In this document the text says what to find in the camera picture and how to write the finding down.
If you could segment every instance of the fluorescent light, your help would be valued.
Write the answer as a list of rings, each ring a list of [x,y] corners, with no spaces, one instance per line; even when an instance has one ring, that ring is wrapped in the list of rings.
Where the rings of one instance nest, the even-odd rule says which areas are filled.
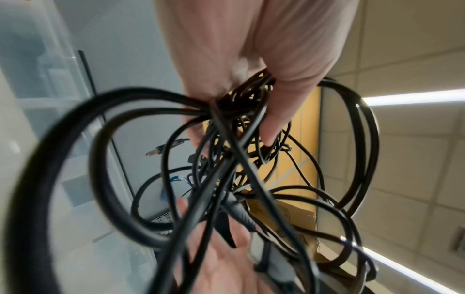
[[[346,239],[344,236],[341,236],[341,240],[346,240]],[[390,268],[400,272],[401,274],[406,275],[407,277],[411,279],[414,279],[418,283],[421,283],[430,289],[433,289],[441,294],[459,294],[458,292],[455,292],[454,290],[449,289],[446,286],[443,286],[439,284],[438,282],[433,281],[432,279],[429,279],[423,275],[420,275],[419,273],[414,272],[413,270],[406,268],[405,266],[400,265],[397,262],[392,261],[389,258],[379,253],[376,253],[366,247],[364,247],[363,250],[365,251],[365,253],[367,253],[368,255],[376,259],[377,261],[389,266]]]
[[[369,106],[465,101],[465,89],[363,98]]]

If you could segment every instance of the cable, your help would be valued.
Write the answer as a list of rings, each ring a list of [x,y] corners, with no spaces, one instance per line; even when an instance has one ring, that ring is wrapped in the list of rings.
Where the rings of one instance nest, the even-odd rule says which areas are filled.
[[[123,103],[139,100],[162,100],[187,106],[187,108],[141,108],[119,114],[107,121],[95,136],[89,153],[89,177],[95,198],[105,216],[112,225],[132,241],[160,251],[158,271],[151,281],[150,293],[186,294],[195,282],[201,270],[202,262],[213,231],[213,224],[220,209],[234,217],[251,231],[256,231],[254,222],[263,232],[258,237],[269,242],[275,240],[277,251],[289,262],[304,270],[300,276],[304,281],[305,292],[319,292],[318,272],[331,274],[332,270],[347,261],[351,252],[358,254],[357,273],[351,293],[359,293],[364,283],[376,276],[373,261],[362,249],[362,240],[351,217],[363,203],[370,186],[379,154],[379,135],[376,118],[360,96],[338,84],[324,78],[320,86],[335,89],[344,100],[354,129],[356,145],[355,173],[348,191],[341,201],[335,200],[325,192],[323,172],[312,154],[290,135],[292,124],[277,135],[271,147],[260,146],[259,126],[266,113],[266,106],[275,79],[267,71],[256,73],[248,81],[234,89],[223,98],[209,104],[175,93],[147,88],[128,88],[97,95],[85,101],[76,109],[65,115],[39,143],[27,162],[15,188],[5,229],[5,264],[7,285],[14,294],[59,294],[61,293],[52,267],[52,252],[48,239],[48,220],[50,200],[60,169],[81,132],[102,113]],[[111,185],[107,171],[107,149],[116,130],[126,122],[151,115],[189,115],[192,119],[179,127],[167,140],[156,149],[162,153],[161,173],[147,179],[134,196],[130,213],[119,203]],[[366,157],[366,144],[363,115],[369,131],[370,151]],[[178,137],[189,127],[209,121],[206,135],[193,156],[191,166],[169,169],[169,158],[173,147],[186,139]],[[304,172],[299,168],[290,154],[294,144],[311,160],[318,174],[320,189],[311,186]],[[249,152],[249,146],[255,150]],[[208,158],[202,153],[208,149]],[[299,175],[307,186],[294,185],[266,190],[268,181],[277,168],[279,153],[285,152],[293,162]],[[237,172],[239,164],[243,170]],[[259,180],[258,169],[272,164],[264,180]],[[176,196],[170,182],[170,174],[183,170],[192,170],[190,205],[181,217],[176,206]],[[162,179],[163,190],[174,223],[157,223],[148,221],[139,214],[138,206],[148,186]],[[287,189],[309,190],[322,198],[322,201],[301,196],[281,195]],[[268,212],[268,216],[284,233],[289,243],[285,242],[266,224],[249,216],[247,199],[257,199]],[[347,240],[324,232],[305,230],[292,226],[284,220],[275,201],[288,199],[310,203],[329,211],[343,226]],[[187,252],[187,239],[202,221],[206,221],[201,244],[192,262]],[[170,235],[162,235],[172,230]],[[296,232],[326,239],[343,245],[337,258],[327,263],[317,264],[299,242]],[[183,279],[176,285],[173,269],[176,261],[182,259]]]

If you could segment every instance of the power cord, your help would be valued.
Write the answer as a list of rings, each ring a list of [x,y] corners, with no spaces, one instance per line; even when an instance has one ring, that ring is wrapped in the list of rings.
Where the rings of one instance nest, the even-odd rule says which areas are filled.
[[[266,105],[274,83],[275,79],[271,74],[263,70],[221,100],[212,101],[209,104],[163,90],[120,89],[97,95],[64,116],[39,143],[28,160],[9,206],[4,238],[5,272],[9,291],[15,294],[61,293],[53,271],[52,252],[48,239],[49,207],[60,169],[81,132],[99,115],[120,104],[139,100],[163,100],[187,106],[189,109],[142,108],[122,113],[109,120],[99,131],[89,154],[91,186],[105,216],[132,241],[161,251],[162,257],[149,287],[149,293],[185,294],[192,289],[207,250],[213,223],[220,209],[234,216],[256,234],[250,254],[262,265],[259,268],[266,276],[264,279],[268,279],[274,285],[273,289],[285,293],[318,293],[319,271],[331,274],[332,270],[347,261],[352,252],[356,252],[358,254],[357,274],[351,292],[360,293],[365,282],[376,277],[376,267],[372,259],[363,252],[360,234],[351,217],[362,204],[376,168],[379,134],[375,116],[356,92],[338,84],[333,79],[324,78],[320,82],[320,86],[335,89],[343,98],[352,121],[355,138],[354,177],[344,197],[336,201],[325,192],[323,173],[316,159],[289,134],[291,123],[277,136],[273,146],[266,147],[261,143],[258,127],[266,114]],[[369,130],[368,159],[360,113],[365,117]],[[111,185],[107,171],[108,144],[114,132],[126,122],[139,117],[166,114],[188,115],[192,116],[192,120],[178,128],[166,144],[156,149],[155,153],[160,152],[162,156],[162,172],[149,178],[137,191],[129,214],[119,203]],[[210,122],[206,135],[192,158],[192,166],[169,169],[168,159],[171,149],[186,140],[178,139],[178,137],[187,128],[207,120]],[[280,152],[287,153],[294,165],[298,167],[289,153],[291,147],[287,144],[287,139],[300,148],[315,165],[320,189],[311,186],[300,169],[297,170],[307,184],[306,186],[284,186],[270,191],[265,188],[264,183],[276,170]],[[255,146],[254,151],[248,150],[251,145]],[[202,156],[206,148],[209,148],[208,158]],[[272,164],[272,168],[262,181],[258,178],[257,172],[265,164]],[[240,172],[237,171],[239,165],[242,167]],[[178,212],[170,181],[171,173],[182,170],[192,170],[191,204],[184,217],[181,217]],[[172,215],[172,224],[150,222],[138,213],[139,201],[144,191],[160,178],[163,181]],[[287,189],[309,190],[320,196],[322,200],[279,194]],[[260,201],[269,217],[290,241],[289,244],[265,224],[248,214],[247,209],[244,208],[247,206],[244,200],[247,199]],[[346,239],[341,240],[340,236],[290,225],[279,213],[276,200],[300,201],[327,210],[343,226]],[[206,229],[201,238],[199,250],[193,262],[190,262],[186,251],[186,241],[201,221],[206,221]],[[257,224],[262,229],[256,230],[253,224]],[[160,233],[165,230],[173,231],[169,236],[161,235]],[[336,259],[327,263],[316,263],[305,252],[296,232],[336,242],[344,248]],[[179,285],[176,285],[172,273],[179,257],[182,257],[183,261],[184,278]],[[296,277],[295,281],[281,280],[280,277],[289,276],[276,272],[280,268],[288,268],[280,266],[283,263],[289,263],[298,269],[296,272],[299,273],[299,278]]]

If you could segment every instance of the tangled cable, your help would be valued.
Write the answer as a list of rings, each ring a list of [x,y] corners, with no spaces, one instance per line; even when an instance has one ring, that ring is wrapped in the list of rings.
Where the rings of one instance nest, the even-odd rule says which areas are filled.
[[[222,208],[251,232],[257,232],[264,239],[273,236],[279,243],[280,253],[295,267],[301,269],[305,292],[319,292],[318,272],[331,272],[339,267],[355,251],[358,254],[357,275],[352,287],[353,293],[363,290],[365,281],[376,276],[372,259],[362,249],[360,234],[351,217],[363,202],[373,177],[379,152],[379,135],[376,118],[361,97],[336,81],[324,78],[320,86],[336,90],[348,109],[355,138],[356,166],[352,183],[340,201],[325,192],[322,171],[316,159],[289,133],[291,123],[276,138],[271,147],[261,144],[258,127],[266,113],[269,94],[275,80],[264,70],[255,74],[244,84],[218,101],[206,103],[163,90],[131,88],[111,91],[98,95],[78,106],[64,116],[38,145],[14,191],[9,207],[5,236],[6,274],[9,290],[21,294],[58,294],[60,287],[52,267],[52,253],[48,239],[49,207],[53,187],[59,171],[81,132],[102,113],[122,103],[138,100],[163,100],[179,103],[186,108],[141,108],[122,113],[109,120],[94,138],[89,154],[89,175],[96,201],[110,222],[126,237],[140,245],[161,250],[158,270],[149,286],[149,293],[189,293],[200,270],[207,246],[213,232],[214,221]],[[370,134],[370,152],[366,158],[365,132],[360,113],[367,122]],[[168,139],[162,154],[161,174],[148,179],[136,193],[131,213],[118,201],[107,171],[107,149],[114,132],[126,122],[144,116],[179,114],[192,116],[185,125],[178,128]],[[192,166],[169,169],[168,159],[171,147],[187,128],[209,120]],[[291,140],[313,162],[318,173],[320,189],[305,178],[299,166],[289,153],[287,141]],[[255,150],[248,151],[253,144]],[[208,158],[202,153],[208,149]],[[285,152],[294,163],[307,186],[283,186],[268,191],[268,181],[276,169],[280,152]],[[257,177],[257,170],[265,164],[272,164],[264,180]],[[176,206],[176,199],[170,182],[170,174],[182,170],[192,171],[190,205],[183,217]],[[173,219],[173,223],[157,223],[143,219],[138,213],[138,203],[145,189],[161,178]],[[322,200],[302,196],[284,195],[279,192],[288,189],[304,189],[316,193]],[[271,219],[284,233],[290,243],[284,242],[275,232],[243,209],[246,199],[257,199]],[[301,201],[315,205],[332,213],[342,224],[345,240],[323,232],[310,231],[287,223],[279,213],[275,200]],[[206,221],[197,254],[192,262],[186,250],[186,241],[195,226]],[[256,230],[258,224],[262,230]],[[172,230],[170,235],[160,234]],[[337,258],[327,263],[316,263],[307,256],[295,232],[300,231],[318,238],[343,245]],[[173,269],[182,257],[183,280],[179,285],[173,282]]]

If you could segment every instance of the human hand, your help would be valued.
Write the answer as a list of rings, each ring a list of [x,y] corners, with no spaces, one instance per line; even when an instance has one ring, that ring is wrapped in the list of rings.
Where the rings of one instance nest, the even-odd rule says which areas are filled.
[[[187,210],[187,200],[180,198],[177,204],[181,214],[184,214]],[[247,256],[250,233],[231,217],[228,219],[236,248],[231,248],[217,231],[213,231],[191,293],[272,294],[270,288],[254,272],[252,261]],[[199,223],[187,241],[191,261],[197,252],[204,229],[205,222]],[[182,281],[181,275],[179,263],[174,271],[178,284]]]
[[[260,125],[267,146],[338,59],[358,5],[358,0],[154,1],[186,95],[220,98],[266,64],[277,80]],[[187,134],[197,148],[203,126]]]

